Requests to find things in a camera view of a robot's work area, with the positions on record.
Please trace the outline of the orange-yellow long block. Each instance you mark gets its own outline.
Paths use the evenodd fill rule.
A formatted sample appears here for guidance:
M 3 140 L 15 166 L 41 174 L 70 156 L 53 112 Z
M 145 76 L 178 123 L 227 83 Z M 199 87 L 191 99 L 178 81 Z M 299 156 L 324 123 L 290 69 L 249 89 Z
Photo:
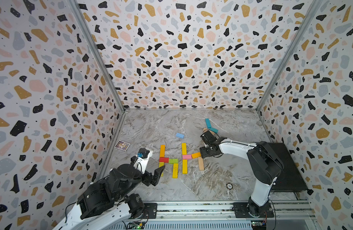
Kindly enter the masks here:
M 160 158 L 165 157 L 165 145 L 160 146 Z

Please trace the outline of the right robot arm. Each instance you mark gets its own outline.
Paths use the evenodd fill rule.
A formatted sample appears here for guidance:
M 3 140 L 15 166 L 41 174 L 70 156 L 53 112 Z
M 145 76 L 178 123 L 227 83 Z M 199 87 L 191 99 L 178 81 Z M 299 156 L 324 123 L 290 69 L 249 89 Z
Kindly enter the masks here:
M 226 137 L 217 138 L 210 131 L 201 134 L 204 146 L 201 147 L 201 157 L 220 157 L 230 154 L 248 160 L 256 184 L 248 199 L 248 213 L 252 217 L 260 217 L 270 209 L 269 195 L 271 188 L 283 172 L 284 164 L 269 143 L 242 143 Z

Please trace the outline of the red block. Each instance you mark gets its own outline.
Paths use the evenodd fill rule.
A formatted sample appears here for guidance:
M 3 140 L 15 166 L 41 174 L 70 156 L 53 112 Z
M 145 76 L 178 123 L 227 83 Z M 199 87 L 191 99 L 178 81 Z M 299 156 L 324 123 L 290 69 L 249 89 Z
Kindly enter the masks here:
M 159 158 L 159 162 L 161 162 L 161 163 L 169 163 L 169 158 L 160 157 L 160 158 Z

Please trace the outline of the lime green block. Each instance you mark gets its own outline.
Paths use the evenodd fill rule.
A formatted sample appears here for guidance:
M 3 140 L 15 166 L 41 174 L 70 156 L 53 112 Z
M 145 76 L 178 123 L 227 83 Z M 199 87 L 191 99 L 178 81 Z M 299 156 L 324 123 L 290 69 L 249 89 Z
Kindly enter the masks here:
M 168 163 L 169 163 L 169 164 L 176 164 L 176 163 L 178 163 L 178 159 L 171 159 L 171 158 L 169 158 Z

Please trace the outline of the amber block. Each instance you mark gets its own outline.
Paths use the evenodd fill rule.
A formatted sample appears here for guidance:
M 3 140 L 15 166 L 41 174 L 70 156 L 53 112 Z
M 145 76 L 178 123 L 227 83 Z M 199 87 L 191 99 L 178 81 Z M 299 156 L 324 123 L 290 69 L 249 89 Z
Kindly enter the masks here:
M 193 159 L 195 159 L 195 158 L 201 157 L 201 154 L 200 154 L 200 152 L 197 152 L 197 153 L 192 154 L 191 156 Z

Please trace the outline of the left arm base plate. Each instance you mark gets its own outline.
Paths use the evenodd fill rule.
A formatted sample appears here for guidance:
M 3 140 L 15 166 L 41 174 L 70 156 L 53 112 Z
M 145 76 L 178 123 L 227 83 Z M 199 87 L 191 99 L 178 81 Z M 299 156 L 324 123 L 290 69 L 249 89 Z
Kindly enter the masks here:
M 137 219 L 156 219 L 157 208 L 157 203 L 145 203 L 145 207 L 141 211 L 141 214 L 137 217 Z

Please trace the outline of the pink block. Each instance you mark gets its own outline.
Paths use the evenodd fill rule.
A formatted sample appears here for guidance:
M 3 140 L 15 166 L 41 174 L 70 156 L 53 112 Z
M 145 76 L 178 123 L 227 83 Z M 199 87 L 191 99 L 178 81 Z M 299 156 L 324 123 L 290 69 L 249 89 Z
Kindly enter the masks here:
M 192 155 L 189 155 L 189 154 L 183 155 L 182 157 L 183 157 L 183 160 L 191 160 L 191 159 L 193 159 Z

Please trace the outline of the yellow long block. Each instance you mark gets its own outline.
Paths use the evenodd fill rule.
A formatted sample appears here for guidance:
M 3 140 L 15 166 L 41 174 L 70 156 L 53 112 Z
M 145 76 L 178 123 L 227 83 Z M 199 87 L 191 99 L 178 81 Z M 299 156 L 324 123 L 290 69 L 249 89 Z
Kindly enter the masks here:
M 188 173 L 188 160 L 182 161 L 182 174 L 187 174 Z

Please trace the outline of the natural wood long block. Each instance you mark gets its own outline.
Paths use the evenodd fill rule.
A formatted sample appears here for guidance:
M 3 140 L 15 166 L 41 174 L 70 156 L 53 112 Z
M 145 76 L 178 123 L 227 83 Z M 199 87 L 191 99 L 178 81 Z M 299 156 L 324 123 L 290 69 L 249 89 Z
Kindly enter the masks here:
M 200 171 L 204 171 L 204 162 L 202 157 L 198 157 L 198 167 Z

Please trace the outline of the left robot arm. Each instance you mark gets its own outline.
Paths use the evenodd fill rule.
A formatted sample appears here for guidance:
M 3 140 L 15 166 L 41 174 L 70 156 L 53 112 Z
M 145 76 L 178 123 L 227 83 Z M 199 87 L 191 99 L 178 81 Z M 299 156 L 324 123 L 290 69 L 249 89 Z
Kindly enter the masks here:
M 161 166 L 154 173 L 141 173 L 131 164 L 112 169 L 109 176 L 90 185 L 79 196 L 55 229 L 106 230 L 117 223 L 126 227 L 128 219 L 149 219 L 150 213 L 140 195 L 132 190 L 138 184 L 156 186 L 164 170 Z

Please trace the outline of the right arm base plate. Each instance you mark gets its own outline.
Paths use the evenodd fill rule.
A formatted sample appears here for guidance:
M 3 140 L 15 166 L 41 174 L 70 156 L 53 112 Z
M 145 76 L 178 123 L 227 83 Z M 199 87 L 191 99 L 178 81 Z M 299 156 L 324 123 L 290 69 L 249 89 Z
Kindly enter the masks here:
M 258 206 L 256 203 L 236 202 L 233 203 L 232 211 L 236 218 L 273 218 L 274 212 L 270 203 L 264 206 Z

